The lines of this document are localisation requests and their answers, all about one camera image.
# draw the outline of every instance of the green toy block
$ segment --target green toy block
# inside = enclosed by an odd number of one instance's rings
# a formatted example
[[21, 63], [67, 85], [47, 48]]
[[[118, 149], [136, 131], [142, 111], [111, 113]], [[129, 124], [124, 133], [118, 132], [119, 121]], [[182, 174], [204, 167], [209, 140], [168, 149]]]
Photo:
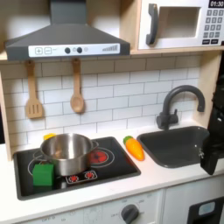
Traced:
[[53, 164], [35, 164], [32, 171], [34, 186], [53, 185]]

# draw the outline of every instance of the microwave digital display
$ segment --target microwave digital display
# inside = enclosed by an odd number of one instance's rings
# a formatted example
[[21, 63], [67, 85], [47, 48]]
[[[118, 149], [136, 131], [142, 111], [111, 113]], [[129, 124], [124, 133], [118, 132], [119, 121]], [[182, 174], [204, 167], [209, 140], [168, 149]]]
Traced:
[[209, 0], [208, 8], [224, 9], [224, 0]]

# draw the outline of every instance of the stainless steel pot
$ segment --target stainless steel pot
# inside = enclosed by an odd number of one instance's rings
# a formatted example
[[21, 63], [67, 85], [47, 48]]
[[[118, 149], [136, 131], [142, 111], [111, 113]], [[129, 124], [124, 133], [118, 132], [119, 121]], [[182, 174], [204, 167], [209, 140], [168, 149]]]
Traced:
[[85, 136], [62, 134], [45, 140], [40, 151], [54, 164], [56, 175], [69, 176], [84, 172], [90, 166], [89, 153], [98, 146]]

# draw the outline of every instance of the black knob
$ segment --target black knob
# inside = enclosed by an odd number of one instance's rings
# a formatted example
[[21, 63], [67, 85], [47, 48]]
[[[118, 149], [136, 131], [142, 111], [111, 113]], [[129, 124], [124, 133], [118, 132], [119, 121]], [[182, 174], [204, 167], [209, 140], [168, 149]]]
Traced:
[[70, 52], [71, 52], [70, 48], [67, 47], [67, 48], [65, 49], [65, 52], [66, 52], [66, 53], [70, 53]]
[[122, 218], [127, 223], [130, 224], [139, 215], [139, 211], [135, 205], [128, 205], [122, 210]]
[[78, 48], [77, 48], [77, 52], [78, 52], [78, 53], [82, 53], [82, 49], [81, 49], [81, 47], [78, 47]]

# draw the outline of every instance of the microwave keypad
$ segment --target microwave keypad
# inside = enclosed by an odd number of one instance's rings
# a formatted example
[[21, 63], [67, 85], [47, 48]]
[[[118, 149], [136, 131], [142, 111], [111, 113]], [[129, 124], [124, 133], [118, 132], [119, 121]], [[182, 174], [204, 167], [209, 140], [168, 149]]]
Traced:
[[202, 45], [217, 45], [221, 36], [224, 10], [208, 10]]

